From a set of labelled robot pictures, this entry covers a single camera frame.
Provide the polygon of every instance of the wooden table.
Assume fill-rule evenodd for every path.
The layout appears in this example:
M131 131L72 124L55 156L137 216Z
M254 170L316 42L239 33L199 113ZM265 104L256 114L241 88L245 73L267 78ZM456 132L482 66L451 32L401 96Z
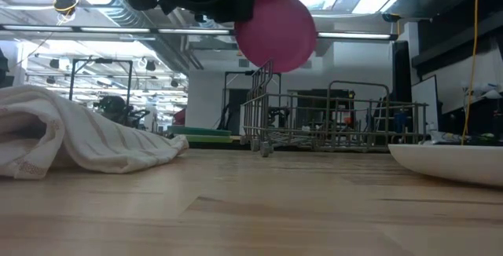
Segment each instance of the wooden table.
M190 150L0 179L0 255L503 255L503 194L389 155Z

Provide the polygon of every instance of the whiteboard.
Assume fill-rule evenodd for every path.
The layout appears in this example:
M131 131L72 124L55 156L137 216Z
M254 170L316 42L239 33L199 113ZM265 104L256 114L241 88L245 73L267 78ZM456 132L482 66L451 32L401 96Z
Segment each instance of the whiteboard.
M424 134L423 125L427 123L433 126L433 129L439 128L439 113L437 111L437 77L433 75L431 78L425 79L422 82L412 86L412 102L428 104L426 107L426 121L424 121L423 108L419 108L419 133Z

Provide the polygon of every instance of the green mat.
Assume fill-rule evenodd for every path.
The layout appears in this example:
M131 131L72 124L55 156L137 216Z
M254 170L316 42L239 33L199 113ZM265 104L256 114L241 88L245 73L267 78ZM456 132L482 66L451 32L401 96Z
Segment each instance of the green mat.
M190 142L204 142L204 143L232 143L233 139L223 136L211 135L186 135L187 141Z
M173 134L184 134L184 135L208 135L213 137L229 137L231 132L227 130L211 130L197 127L185 127L185 126L170 126L167 129Z

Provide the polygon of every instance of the white cloth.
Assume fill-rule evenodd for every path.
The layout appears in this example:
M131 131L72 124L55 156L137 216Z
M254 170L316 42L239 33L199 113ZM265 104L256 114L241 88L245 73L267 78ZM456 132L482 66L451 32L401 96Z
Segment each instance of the white cloth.
M121 126L42 87L0 89L0 176L40 179L55 160L123 174L168 163L188 147L183 136Z

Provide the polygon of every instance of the white plate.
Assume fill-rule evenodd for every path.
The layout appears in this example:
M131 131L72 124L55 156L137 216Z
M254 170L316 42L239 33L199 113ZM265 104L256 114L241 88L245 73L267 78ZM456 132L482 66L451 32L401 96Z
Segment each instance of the white plate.
M503 148L454 145L389 145L402 166L420 174L503 186Z

